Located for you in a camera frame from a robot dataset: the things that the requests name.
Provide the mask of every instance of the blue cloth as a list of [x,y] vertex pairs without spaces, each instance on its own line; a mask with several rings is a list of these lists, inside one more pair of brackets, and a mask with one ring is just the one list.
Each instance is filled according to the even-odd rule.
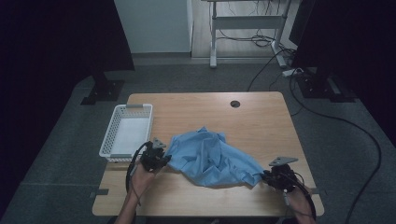
[[227,145],[224,133],[212,133],[205,127],[173,136],[166,155],[172,155],[169,166],[199,186],[245,182],[254,187],[262,180],[263,169],[252,157]]

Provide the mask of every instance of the metal stand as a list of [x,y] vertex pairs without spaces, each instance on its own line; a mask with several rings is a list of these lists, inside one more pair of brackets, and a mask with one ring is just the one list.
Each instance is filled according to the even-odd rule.
[[286,19],[288,18],[291,0],[283,9],[281,16],[237,16],[237,17],[218,17],[217,16],[217,2],[224,2],[222,0],[208,0],[213,2],[212,15],[212,43],[210,46],[210,67],[217,67],[216,57],[216,30],[232,30],[232,29],[276,29],[276,37],[271,48],[276,55],[277,62],[281,68],[286,68],[283,56],[279,54],[281,51],[279,47],[280,38],[282,37],[283,28],[285,27]]

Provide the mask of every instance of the wooden table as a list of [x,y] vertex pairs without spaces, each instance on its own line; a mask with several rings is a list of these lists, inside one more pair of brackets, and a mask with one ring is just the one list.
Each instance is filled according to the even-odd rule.
[[[232,107],[238,101],[239,107]],[[152,104],[151,138],[169,146],[175,134],[206,126],[212,132],[225,132],[227,143],[245,151],[264,168],[277,156],[298,158],[291,168],[315,188],[289,111],[279,92],[210,92],[133,94],[128,104]],[[109,163],[92,211],[97,216],[116,216],[124,201],[128,164]],[[313,196],[318,216],[324,213],[321,199]],[[183,174],[164,167],[141,199],[139,216],[184,217],[282,217],[286,206],[279,191],[264,183],[204,188],[193,185]]]

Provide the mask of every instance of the white storage tray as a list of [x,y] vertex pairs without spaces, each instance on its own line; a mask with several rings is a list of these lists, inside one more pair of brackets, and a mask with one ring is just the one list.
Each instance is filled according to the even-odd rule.
[[108,161],[131,161],[151,134],[152,105],[117,105],[99,151]]

